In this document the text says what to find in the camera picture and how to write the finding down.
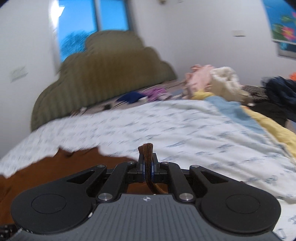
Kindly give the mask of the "brown knitted garment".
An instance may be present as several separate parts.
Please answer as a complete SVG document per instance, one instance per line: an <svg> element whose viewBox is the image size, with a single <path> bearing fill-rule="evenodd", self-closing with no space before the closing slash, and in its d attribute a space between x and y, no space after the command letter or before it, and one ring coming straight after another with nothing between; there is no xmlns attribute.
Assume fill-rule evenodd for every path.
<svg viewBox="0 0 296 241"><path fill-rule="evenodd" d="M6 178L1 175L1 225L13 223L10 209L16 196L30 188L70 176L99 164L115 168L117 164L128 162L128 157L104 156L98 147L68 152L59 149L50 157L45 157Z"/></svg>

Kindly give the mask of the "pink clothes pile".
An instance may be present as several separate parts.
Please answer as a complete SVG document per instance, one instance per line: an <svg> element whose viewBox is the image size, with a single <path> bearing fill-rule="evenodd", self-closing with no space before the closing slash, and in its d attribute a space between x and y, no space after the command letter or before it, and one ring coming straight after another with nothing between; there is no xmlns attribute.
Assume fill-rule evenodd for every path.
<svg viewBox="0 0 296 241"><path fill-rule="evenodd" d="M184 98L190 99L195 92L208 92L211 89L211 71L215 69L212 65L194 65L191 72L185 74Z"/></svg>

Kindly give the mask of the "cream white clothes pile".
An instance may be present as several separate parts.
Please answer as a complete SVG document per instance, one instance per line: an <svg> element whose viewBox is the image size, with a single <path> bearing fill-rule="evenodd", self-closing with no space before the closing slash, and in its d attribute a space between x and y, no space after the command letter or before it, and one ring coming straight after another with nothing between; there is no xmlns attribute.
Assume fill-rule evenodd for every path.
<svg viewBox="0 0 296 241"><path fill-rule="evenodd" d="M252 102L252 96L244 91L239 83L236 72L230 67L215 68L210 71L210 91L226 101L236 101L241 104Z"/></svg>

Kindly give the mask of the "dark navy clothes pile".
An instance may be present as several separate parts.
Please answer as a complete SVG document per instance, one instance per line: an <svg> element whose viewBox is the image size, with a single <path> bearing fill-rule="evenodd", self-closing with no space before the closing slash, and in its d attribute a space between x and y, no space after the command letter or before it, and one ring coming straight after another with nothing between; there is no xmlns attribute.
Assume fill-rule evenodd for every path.
<svg viewBox="0 0 296 241"><path fill-rule="evenodd" d="M264 77L261 84L268 98L284 110L289 120L295 122L295 81L281 76Z"/></svg>

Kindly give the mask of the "white script-print bed quilt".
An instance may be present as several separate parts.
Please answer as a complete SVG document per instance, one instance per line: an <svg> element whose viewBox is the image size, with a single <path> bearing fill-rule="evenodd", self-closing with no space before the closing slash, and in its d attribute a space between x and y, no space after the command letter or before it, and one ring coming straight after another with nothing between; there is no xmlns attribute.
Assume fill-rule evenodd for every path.
<svg viewBox="0 0 296 241"><path fill-rule="evenodd" d="M1 174L16 171L58 148L98 147L102 154L136 159L138 147L152 143L159 161L187 169L200 165L266 190L280 202L274 229L282 240L295 239L295 162L275 139L255 133L205 100L147 103L51 121L1 159Z"/></svg>

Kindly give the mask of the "navy blue small garment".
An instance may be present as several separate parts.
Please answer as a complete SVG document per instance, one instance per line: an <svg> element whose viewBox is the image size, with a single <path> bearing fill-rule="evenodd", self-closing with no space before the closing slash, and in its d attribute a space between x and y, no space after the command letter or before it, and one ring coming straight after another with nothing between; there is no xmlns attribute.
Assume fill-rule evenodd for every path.
<svg viewBox="0 0 296 241"><path fill-rule="evenodd" d="M127 102L129 104L138 102L141 98L144 98L145 95L136 91L126 93L117 99L117 102Z"/></svg>

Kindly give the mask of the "purple small garment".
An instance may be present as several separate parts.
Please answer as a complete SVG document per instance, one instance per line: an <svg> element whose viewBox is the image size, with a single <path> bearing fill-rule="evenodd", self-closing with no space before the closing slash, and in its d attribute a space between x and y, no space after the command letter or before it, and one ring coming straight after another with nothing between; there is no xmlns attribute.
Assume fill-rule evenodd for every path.
<svg viewBox="0 0 296 241"><path fill-rule="evenodd" d="M142 92L148 99L148 102L153 101L163 101L171 97L171 94L168 93L164 88L152 88Z"/></svg>

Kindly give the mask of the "light blue cloth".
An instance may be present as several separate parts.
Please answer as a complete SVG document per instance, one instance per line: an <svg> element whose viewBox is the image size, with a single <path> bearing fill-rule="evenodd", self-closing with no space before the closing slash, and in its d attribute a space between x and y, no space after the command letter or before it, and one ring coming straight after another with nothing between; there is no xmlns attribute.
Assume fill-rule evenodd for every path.
<svg viewBox="0 0 296 241"><path fill-rule="evenodd" d="M263 127L243 110L239 102L226 101L220 96L210 96L207 97L205 101L213 104L222 114L229 117L234 122L255 133L265 134Z"/></svg>

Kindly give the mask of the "olive green padded headboard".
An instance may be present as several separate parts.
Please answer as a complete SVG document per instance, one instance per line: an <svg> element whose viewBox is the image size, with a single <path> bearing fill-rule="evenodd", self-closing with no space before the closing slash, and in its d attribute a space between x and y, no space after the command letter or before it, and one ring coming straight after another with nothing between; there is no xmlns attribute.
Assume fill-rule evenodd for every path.
<svg viewBox="0 0 296 241"><path fill-rule="evenodd" d="M58 80L37 98L32 131L81 107L177 79L171 65L134 32L96 32L86 39L85 48L64 60Z"/></svg>

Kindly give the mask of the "yellow blanket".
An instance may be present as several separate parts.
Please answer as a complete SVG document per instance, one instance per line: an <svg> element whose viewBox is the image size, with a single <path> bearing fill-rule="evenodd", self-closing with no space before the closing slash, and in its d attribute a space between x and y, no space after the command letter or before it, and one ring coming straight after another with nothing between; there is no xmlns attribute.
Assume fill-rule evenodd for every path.
<svg viewBox="0 0 296 241"><path fill-rule="evenodd" d="M190 100L205 100L207 97L210 96L215 95L211 92L198 91L193 94ZM276 142L280 143L283 149L292 156L292 161L295 162L295 133L281 126L276 121L268 118L267 116L252 111L246 106L241 106L248 115L250 115L261 125L261 127L263 127L265 133L267 133L268 136L275 139Z"/></svg>

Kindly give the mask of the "window with blue sky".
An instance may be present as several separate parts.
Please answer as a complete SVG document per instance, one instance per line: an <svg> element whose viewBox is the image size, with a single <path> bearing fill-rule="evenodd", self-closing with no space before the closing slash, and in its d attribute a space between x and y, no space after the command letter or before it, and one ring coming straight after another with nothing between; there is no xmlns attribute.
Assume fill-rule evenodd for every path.
<svg viewBox="0 0 296 241"><path fill-rule="evenodd" d="M49 19L58 64L83 52L95 32L132 29L127 1L49 1Z"/></svg>

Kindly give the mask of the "floral roller blind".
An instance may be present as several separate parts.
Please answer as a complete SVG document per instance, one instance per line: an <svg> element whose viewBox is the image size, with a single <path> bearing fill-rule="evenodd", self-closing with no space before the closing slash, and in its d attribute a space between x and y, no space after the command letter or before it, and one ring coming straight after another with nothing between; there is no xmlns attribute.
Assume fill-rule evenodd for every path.
<svg viewBox="0 0 296 241"><path fill-rule="evenodd" d="M274 42L295 45L295 1L263 0Z"/></svg>

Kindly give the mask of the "white wall switch plate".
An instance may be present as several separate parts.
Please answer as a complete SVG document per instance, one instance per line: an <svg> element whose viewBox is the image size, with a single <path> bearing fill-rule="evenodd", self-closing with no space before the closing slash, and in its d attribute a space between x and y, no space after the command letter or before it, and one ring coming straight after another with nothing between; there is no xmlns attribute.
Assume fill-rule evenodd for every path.
<svg viewBox="0 0 296 241"><path fill-rule="evenodd" d="M233 30L232 31L233 37L245 37L245 32L243 30Z"/></svg>

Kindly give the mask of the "white wall socket plate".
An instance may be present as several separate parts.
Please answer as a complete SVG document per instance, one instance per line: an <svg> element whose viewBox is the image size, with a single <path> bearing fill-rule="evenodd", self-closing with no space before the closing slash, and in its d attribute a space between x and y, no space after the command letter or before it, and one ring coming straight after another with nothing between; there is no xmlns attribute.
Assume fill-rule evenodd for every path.
<svg viewBox="0 0 296 241"><path fill-rule="evenodd" d="M17 81L21 78L24 78L28 75L28 70L26 68L26 66L21 66L19 68L14 69L11 73L10 73L10 79L11 82Z"/></svg>

